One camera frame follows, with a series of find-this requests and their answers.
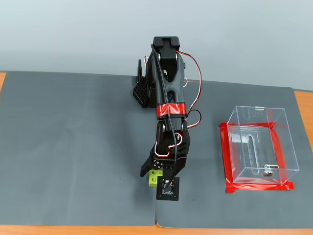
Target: red wire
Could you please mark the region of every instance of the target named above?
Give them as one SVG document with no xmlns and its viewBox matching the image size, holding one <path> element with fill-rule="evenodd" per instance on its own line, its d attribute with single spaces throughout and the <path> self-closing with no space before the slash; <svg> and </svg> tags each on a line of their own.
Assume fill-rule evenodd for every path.
<svg viewBox="0 0 313 235">
<path fill-rule="evenodd" d="M 177 50 L 176 52 L 179 53 L 179 54 L 181 54 L 181 55 L 189 56 L 189 57 L 195 62 L 196 66 L 197 66 L 197 68 L 198 68 L 199 74 L 200 74 L 200 82 L 199 82 L 199 91 L 198 91 L 198 95 L 197 95 L 195 101 L 191 104 L 191 106 L 190 106 L 190 108 L 189 108 L 189 112 L 188 112 L 188 114 L 187 114 L 187 118 L 188 118 L 188 115 L 189 115 L 190 111 L 192 110 L 192 108 L 194 107 L 194 105 L 196 104 L 196 102 L 198 101 L 198 99 L 199 99 L 199 97 L 200 97 L 200 94 L 201 94 L 201 90 L 202 90 L 202 73 L 201 73 L 201 70 L 200 70 L 200 67 L 199 67 L 197 61 L 196 61 L 191 55 L 189 55 L 189 54 L 187 54 L 187 53 L 184 53 L 184 52 L 182 52 L 182 51 L 179 51 L 179 50 Z M 198 121 L 197 123 L 195 123 L 195 124 L 192 124 L 192 125 L 188 126 L 188 129 L 189 129 L 189 128 L 192 128 L 192 127 L 195 127 L 195 126 L 197 126 L 197 125 L 200 123 L 202 117 L 201 117 L 200 111 L 198 111 L 198 113 L 199 113 L 199 115 L 200 115 L 199 121 Z"/>
<path fill-rule="evenodd" d="M 189 112 L 190 112 L 190 110 L 192 110 L 192 108 L 194 107 L 194 105 L 195 105 L 196 102 L 198 101 L 198 99 L 199 99 L 199 97 L 200 97 L 200 94 L 201 94 L 201 89 L 202 89 L 202 73 L 201 73 L 201 70 L 200 70 L 200 67 L 199 67 L 197 61 L 196 61 L 191 55 L 189 55 L 189 54 L 187 54 L 187 53 L 184 53 L 184 52 L 182 52 L 182 51 L 179 51 L 179 50 L 177 51 L 177 53 L 179 53 L 179 54 L 181 54 L 181 55 L 189 56 L 191 59 L 193 59 L 193 61 L 194 61 L 194 62 L 196 63 L 196 65 L 197 65 L 197 68 L 198 68 L 198 71 L 199 71 L 199 74 L 200 74 L 199 92 L 198 92 L 198 95 L 197 95 L 195 101 L 192 103 L 192 105 L 191 105 L 190 108 L 189 108 Z"/>
</svg>

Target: clear acrylic box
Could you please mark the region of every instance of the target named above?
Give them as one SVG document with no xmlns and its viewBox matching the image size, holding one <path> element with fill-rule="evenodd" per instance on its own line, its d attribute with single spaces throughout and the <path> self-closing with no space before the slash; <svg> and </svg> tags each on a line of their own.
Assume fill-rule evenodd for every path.
<svg viewBox="0 0 313 235">
<path fill-rule="evenodd" d="M 282 185 L 299 171 L 285 109 L 236 106 L 227 131 L 234 183 Z"/>
</svg>

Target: yellow-green block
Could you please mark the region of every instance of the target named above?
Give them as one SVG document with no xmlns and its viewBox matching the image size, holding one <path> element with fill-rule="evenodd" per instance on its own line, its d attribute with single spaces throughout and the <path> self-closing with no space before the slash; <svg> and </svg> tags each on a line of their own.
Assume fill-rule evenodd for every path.
<svg viewBox="0 0 313 235">
<path fill-rule="evenodd" d="M 149 187 L 156 187 L 157 186 L 157 177 L 162 176 L 162 170 L 150 170 L 149 171 Z"/>
</svg>

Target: cable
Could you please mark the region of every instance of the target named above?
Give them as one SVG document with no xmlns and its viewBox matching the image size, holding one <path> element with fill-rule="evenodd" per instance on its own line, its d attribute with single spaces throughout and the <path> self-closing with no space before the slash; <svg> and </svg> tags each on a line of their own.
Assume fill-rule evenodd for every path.
<svg viewBox="0 0 313 235">
<path fill-rule="evenodd" d="M 190 106 L 190 108 L 189 108 L 187 117 L 185 118 L 185 120 L 187 120 L 187 119 L 188 119 L 188 116 L 189 116 L 189 113 L 193 110 L 192 108 L 194 107 L 194 105 L 196 104 L 196 102 L 198 101 L 198 99 L 199 99 L 199 97 L 200 97 L 200 93 L 201 93 L 201 89 L 202 89 L 202 73 L 201 73 L 201 70 L 200 70 L 200 67 L 199 67 L 197 61 L 196 61 L 191 55 L 189 55 L 189 54 L 187 54 L 187 53 L 184 53 L 184 52 L 182 52 L 182 51 L 179 51 L 179 50 L 177 50 L 177 53 L 179 53 L 179 54 L 181 54 L 181 55 L 189 56 L 189 57 L 195 62 L 196 66 L 197 66 L 197 69 L 198 69 L 198 71 L 199 71 L 199 75 L 200 75 L 199 91 L 198 91 L 198 94 L 197 94 L 197 97 L 196 97 L 195 101 L 191 104 L 191 106 Z M 197 110 L 197 111 L 198 111 L 198 113 L 199 113 L 199 115 L 200 115 L 199 121 L 198 121 L 197 123 L 195 123 L 195 124 L 189 125 L 189 126 L 187 127 L 188 129 L 189 129 L 189 128 L 192 128 L 192 127 L 195 127 L 195 126 L 197 126 L 197 125 L 200 123 L 200 121 L 201 121 L 201 119 L 202 119 L 202 116 L 201 116 L 200 111 L 199 111 L 199 110 Z"/>
<path fill-rule="evenodd" d="M 175 134 L 177 135 L 178 139 L 180 139 L 180 142 L 177 144 L 177 146 L 178 146 L 178 145 L 180 145 L 181 142 L 182 142 L 182 136 L 181 136 L 181 134 L 178 133 L 178 132 L 176 132 Z M 173 148 L 173 147 L 174 147 L 173 144 L 171 144 L 171 145 L 168 146 L 168 148 Z M 158 154 L 158 153 L 157 153 L 157 141 L 156 141 L 156 144 L 155 144 L 155 154 L 156 154 L 159 158 L 167 158 L 167 157 L 170 155 L 170 152 L 168 152 L 166 155 Z"/>
<path fill-rule="evenodd" d="M 178 140 L 180 139 L 180 142 L 177 144 L 177 146 L 178 146 L 178 145 L 180 145 L 181 142 L 182 142 L 182 135 L 181 135 L 180 133 L 178 133 L 178 132 L 176 132 L 175 134 L 177 135 L 177 139 L 178 139 Z M 168 146 L 168 148 L 173 148 L 173 147 L 174 147 L 173 144 L 171 144 L 171 145 Z"/>
<path fill-rule="evenodd" d="M 190 111 L 192 110 L 192 108 L 194 107 L 194 105 L 196 104 L 196 102 L 198 101 L 199 96 L 200 96 L 200 93 L 201 93 L 201 89 L 202 89 L 202 73 L 201 73 L 201 70 L 200 70 L 200 67 L 199 67 L 197 61 L 196 61 L 191 55 L 189 55 L 189 54 L 187 54 L 187 53 L 184 53 L 184 52 L 182 52 L 182 51 L 179 51 L 179 50 L 177 50 L 177 53 L 179 53 L 179 54 L 181 54 L 181 55 L 187 55 L 187 56 L 189 56 L 191 59 L 193 59 L 193 61 L 194 61 L 194 62 L 196 63 L 196 65 L 197 65 L 197 68 L 198 68 L 198 71 L 199 71 L 199 74 L 200 74 L 200 85 L 199 85 L 198 95 L 197 95 L 195 101 L 192 103 L 192 105 L 191 105 L 190 108 L 189 108 L 189 112 L 190 112 Z"/>
<path fill-rule="evenodd" d="M 185 85 L 183 85 L 183 87 L 187 86 L 187 84 L 188 84 L 188 79 L 186 77 L 185 77 L 185 79 L 186 79 L 186 83 L 185 83 Z"/>
<path fill-rule="evenodd" d="M 156 49 L 153 47 L 153 44 L 151 44 L 151 48 L 152 48 L 152 54 L 155 56 L 155 60 L 157 62 L 158 69 L 159 69 L 159 72 L 160 72 L 160 75 L 161 75 L 162 88 L 163 88 L 163 92 L 164 92 L 164 96 L 165 96 L 165 102 L 167 104 L 167 109 L 168 109 L 168 112 L 167 112 L 168 120 L 169 120 L 169 123 L 170 123 L 170 128 L 172 130 L 173 139 L 174 139 L 174 153 L 175 153 L 175 156 L 174 156 L 173 175 L 171 177 L 171 180 L 165 186 L 167 188 L 169 186 L 169 184 L 171 183 L 171 181 L 173 180 L 174 176 L 175 176 L 175 170 L 176 170 L 176 164 L 177 164 L 177 143 L 176 143 L 175 132 L 174 132 L 171 116 L 170 116 L 170 108 L 169 108 L 169 105 L 168 105 L 168 98 L 167 98 L 167 91 L 166 91 L 166 86 L 165 86 L 165 82 L 164 82 L 165 78 L 164 78 L 164 75 L 163 75 L 163 70 L 162 70 L 160 61 L 158 60 L 157 52 L 156 52 Z"/>
<path fill-rule="evenodd" d="M 144 56 L 143 56 L 143 60 L 144 60 L 144 62 L 145 62 L 145 65 L 147 65 L 146 57 L 149 59 L 149 57 L 148 57 L 147 55 L 144 55 Z"/>
<path fill-rule="evenodd" d="M 159 157 L 159 158 L 167 158 L 170 155 L 170 152 L 168 152 L 166 155 L 161 155 L 157 153 L 157 141 L 155 144 L 155 154 Z"/>
<path fill-rule="evenodd" d="M 200 117 L 199 117 L 199 121 L 198 122 L 196 122 L 195 124 L 187 126 L 188 129 L 197 126 L 201 122 L 201 119 L 202 119 L 201 113 L 200 113 L 200 111 L 198 109 L 192 109 L 192 110 L 189 111 L 189 113 L 191 113 L 192 111 L 197 111 L 199 113 Z"/>
</svg>

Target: gray mat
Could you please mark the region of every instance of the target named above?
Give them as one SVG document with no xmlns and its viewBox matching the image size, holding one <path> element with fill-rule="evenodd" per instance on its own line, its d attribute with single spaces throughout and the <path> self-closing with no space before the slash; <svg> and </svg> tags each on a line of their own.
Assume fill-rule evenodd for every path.
<svg viewBox="0 0 313 235">
<path fill-rule="evenodd" d="M 188 105 L 198 84 L 188 83 Z M 300 172 L 292 191 L 225 193 L 219 125 L 235 105 L 285 108 Z M 202 122 L 190 130 L 187 163 L 180 177 L 179 201 L 157 201 L 158 225 L 174 228 L 313 228 L 313 156 L 291 88 L 204 83 L 195 106 Z M 198 118 L 189 118 L 191 124 Z"/>
<path fill-rule="evenodd" d="M 133 77 L 9 72 L 0 102 L 0 224 L 152 226 L 139 176 L 155 111 Z"/>
</svg>

